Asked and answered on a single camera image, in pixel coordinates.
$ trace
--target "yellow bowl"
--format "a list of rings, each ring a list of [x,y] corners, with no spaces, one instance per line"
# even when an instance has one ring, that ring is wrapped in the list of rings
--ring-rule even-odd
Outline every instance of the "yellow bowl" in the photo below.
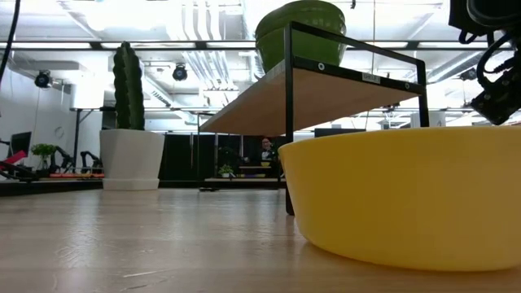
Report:
[[[521,127],[352,133],[280,155],[300,232],[381,265],[485,271],[521,264]]]

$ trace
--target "potted plant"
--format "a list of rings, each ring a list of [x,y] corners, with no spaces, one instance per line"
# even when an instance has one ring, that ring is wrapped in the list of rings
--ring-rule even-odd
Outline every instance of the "potted plant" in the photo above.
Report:
[[[40,157],[40,164],[38,164],[37,175],[39,177],[48,177],[49,176],[49,164],[47,163],[47,159],[51,155],[53,155],[56,151],[56,146],[46,143],[38,143],[31,147],[31,152],[33,155],[38,155]]]
[[[114,56],[116,129],[102,130],[101,156],[105,190],[155,190],[164,136],[144,131],[142,69],[128,42]]]
[[[234,173],[234,170],[227,164],[222,165],[222,167],[219,169],[219,174],[221,174],[221,177],[223,178],[230,178],[231,174]]]

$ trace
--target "wooden table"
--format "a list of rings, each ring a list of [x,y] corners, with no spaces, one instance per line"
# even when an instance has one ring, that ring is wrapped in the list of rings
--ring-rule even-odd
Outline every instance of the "wooden table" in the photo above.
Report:
[[[2,292],[521,292],[521,270],[428,273],[324,252],[284,193],[99,190],[0,198]]]

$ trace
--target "green pot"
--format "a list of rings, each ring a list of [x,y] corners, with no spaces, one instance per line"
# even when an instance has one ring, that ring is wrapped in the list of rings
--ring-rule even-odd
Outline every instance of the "green pot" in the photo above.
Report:
[[[283,28],[290,21],[345,34],[344,13],[338,7],[319,0],[301,0],[288,3],[266,15],[257,25],[256,38],[261,39],[275,29]]]
[[[266,34],[256,42],[257,52],[262,59],[262,67],[268,72],[284,59],[284,29],[279,28]],[[293,33],[293,54],[302,58],[339,66],[344,57],[346,45],[295,31]]]

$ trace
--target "label sticker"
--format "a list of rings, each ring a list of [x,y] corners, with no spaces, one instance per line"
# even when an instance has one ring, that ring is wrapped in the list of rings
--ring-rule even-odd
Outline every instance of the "label sticker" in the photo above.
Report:
[[[361,74],[361,79],[363,81],[368,81],[368,82],[372,82],[372,83],[376,83],[376,84],[380,84],[380,77],[379,76],[376,76],[376,75],[372,75],[370,73],[365,73],[363,72]]]

